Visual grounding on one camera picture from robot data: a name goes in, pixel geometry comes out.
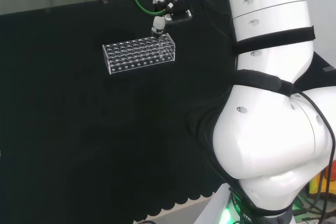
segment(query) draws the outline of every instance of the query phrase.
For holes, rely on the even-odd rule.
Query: green light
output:
[[[229,212],[229,209],[225,208],[225,210],[222,212],[222,216],[220,217],[219,224],[228,224],[231,220],[231,214]]]

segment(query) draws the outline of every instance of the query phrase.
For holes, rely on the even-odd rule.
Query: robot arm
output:
[[[307,0],[230,0],[230,5],[237,41],[311,27]],[[240,54],[237,67],[294,83],[307,71],[312,57],[313,42],[308,41]],[[336,88],[306,94],[336,131]],[[331,145],[328,129],[302,96],[289,98],[246,86],[233,86],[213,134],[223,169],[239,179],[257,207],[266,210],[288,207],[328,165]]]

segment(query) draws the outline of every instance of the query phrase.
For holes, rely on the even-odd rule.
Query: white wall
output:
[[[315,51],[336,67],[336,0],[308,0]]]

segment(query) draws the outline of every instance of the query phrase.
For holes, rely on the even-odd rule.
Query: robot arm screw hole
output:
[[[242,113],[242,114],[247,113],[247,109],[245,107],[237,107],[237,111]]]

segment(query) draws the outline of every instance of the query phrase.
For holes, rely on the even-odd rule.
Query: green cable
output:
[[[138,0],[135,0],[136,4],[147,14],[152,15],[152,16],[160,16],[166,12],[166,10],[161,10],[159,12],[150,12],[149,10],[146,10],[145,8],[142,7],[142,5],[139,3]]]

